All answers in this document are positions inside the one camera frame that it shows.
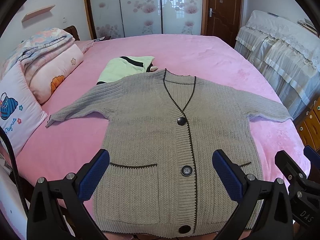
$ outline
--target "wardrobe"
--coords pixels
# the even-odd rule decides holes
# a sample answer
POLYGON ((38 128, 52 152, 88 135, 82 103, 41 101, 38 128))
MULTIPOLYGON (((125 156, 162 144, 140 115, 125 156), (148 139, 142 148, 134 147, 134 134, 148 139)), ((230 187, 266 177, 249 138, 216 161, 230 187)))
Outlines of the wardrobe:
POLYGON ((202 0, 90 0, 90 5, 98 38, 201 33, 202 0))

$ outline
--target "blue gripper pad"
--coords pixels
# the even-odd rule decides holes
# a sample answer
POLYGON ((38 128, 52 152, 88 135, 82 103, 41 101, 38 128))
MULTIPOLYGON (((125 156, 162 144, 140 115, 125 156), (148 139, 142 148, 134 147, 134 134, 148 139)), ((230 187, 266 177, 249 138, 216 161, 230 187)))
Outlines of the blue gripper pad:
POLYGON ((303 154, 316 166, 317 169, 320 169, 320 155, 314 149, 307 145, 303 149, 303 154))
POLYGON ((95 163, 88 170, 88 172, 85 174, 84 178, 79 184, 78 198, 82 202, 87 201, 91 198, 99 181, 101 180, 103 174, 109 166, 110 155, 108 151, 101 151, 103 152, 100 154, 95 163))
POLYGON ((233 164, 222 150, 217 150, 212 155, 212 164, 226 188, 231 200, 241 202, 243 198, 243 184, 228 165, 233 164))

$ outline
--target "cardigan sleeve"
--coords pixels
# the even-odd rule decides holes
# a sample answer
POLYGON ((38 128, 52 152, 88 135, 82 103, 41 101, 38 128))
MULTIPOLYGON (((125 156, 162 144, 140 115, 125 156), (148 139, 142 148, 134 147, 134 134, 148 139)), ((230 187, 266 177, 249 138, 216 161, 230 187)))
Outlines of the cardigan sleeve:
POLYGON ((123 79, 116 82, 95 85, 87 93, 69 106, 52 114, 46 127, 55 121, 65 121, 72 118, 83 117, 92 112, 102 114, 106 119, 116 112, 123 94, 123 79))
POLYGON ((293 120, 287 108, 276 101, 239 90, 236 90, 235 97, 241 112, 248 118, 261 116, 278 122, 284 122, 288 119, 293 120))

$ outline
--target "pillowcase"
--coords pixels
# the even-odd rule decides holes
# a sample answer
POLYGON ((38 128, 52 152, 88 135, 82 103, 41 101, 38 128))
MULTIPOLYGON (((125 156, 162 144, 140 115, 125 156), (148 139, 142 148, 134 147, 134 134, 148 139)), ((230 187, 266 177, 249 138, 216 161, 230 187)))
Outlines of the pillowcase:
POLYGON ((14 155, 17 156, 31 134, 48 115, 42 110, 30 91, 20 61, 7 72, 0 82, 0 93, 0 126, 7 134, 14 155))
POLYGON ((75 41, 75 44, 79 47, 79 49, 84 54, 88 49, 90 49, 93 45, 93 41, 75 41))
POLYGON ((76 44, 40 67, 30 80, 30 90, 40 104, 45 103, 57 87, 83 61, 83 53, 76 44))

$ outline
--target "door handle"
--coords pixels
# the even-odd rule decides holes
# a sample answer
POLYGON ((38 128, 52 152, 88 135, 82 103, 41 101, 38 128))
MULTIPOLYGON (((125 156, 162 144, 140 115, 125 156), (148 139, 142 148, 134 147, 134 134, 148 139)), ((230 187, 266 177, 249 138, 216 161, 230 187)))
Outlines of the door handle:
POLYGON ((215 12, 212 11, 212 8, 210 8, 210 15, 209 16, 212 17, 213 13, 215 14, 215 12))

